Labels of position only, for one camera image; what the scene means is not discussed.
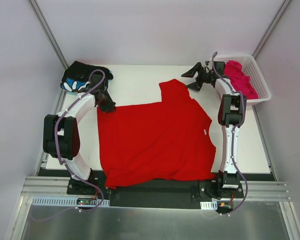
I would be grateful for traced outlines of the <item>red t shirt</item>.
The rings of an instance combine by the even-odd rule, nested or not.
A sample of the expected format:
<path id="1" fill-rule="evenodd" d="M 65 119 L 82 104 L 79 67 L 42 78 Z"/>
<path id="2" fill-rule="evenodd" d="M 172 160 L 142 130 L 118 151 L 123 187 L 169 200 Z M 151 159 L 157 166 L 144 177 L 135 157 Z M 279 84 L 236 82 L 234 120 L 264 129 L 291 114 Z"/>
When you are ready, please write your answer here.
<path id="1" fill-rule="evenodd" d="M 215 175 L 211 118 L 177 79 L 159 84 L 161 101 L 97 114 L 99 158 L 108 188 L 151 180 L 204 181 Z"/>

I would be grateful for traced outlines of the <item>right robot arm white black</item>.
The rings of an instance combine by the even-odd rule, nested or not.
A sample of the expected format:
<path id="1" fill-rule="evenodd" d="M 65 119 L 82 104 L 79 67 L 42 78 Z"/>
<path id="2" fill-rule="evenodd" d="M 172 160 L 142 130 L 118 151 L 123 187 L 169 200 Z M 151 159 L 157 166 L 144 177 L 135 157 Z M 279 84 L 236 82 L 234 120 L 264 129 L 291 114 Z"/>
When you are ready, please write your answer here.
<path id="1" fill-rule="evenodd" d="M 222 61 L 209 61 L 203 66 L 197 62 L 190 70 L 183 73 L 183 78 L 195 77 L 195 82 L 188 84 L 188 89 L 199 91 L 203 84 L 210 84 L 221 97 L 217 121 L 222 130 L 222 160 L 216 180 L 204 187 L 204 193 L 220 200 L 233 196 L 240 185 L 241 172 L 238 168 L 238 141 L 241 126 L 245 121 L 247 98 L 231 84 L 225 75 L 226 64 Z"/>

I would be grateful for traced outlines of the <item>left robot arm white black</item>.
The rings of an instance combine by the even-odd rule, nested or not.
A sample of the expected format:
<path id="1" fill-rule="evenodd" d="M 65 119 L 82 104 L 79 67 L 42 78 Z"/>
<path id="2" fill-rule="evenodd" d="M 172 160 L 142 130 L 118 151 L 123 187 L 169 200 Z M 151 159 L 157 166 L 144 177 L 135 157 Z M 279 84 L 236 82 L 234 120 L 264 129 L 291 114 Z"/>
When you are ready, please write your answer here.
<path id="1" fill-rule="evenodd" d="M 95 107 L 104 113 L 116 110 L 116 103 L 108 93 L 108 79 L 100 69 L 92 71 L 69 106 L 57 114 L 46 115 L 43 125 L 43 151 L 65 166 L 86 195 L 95 191 L 96 183 L 89 178 L 92 170 L 80 154 L 78 124 Z"/>

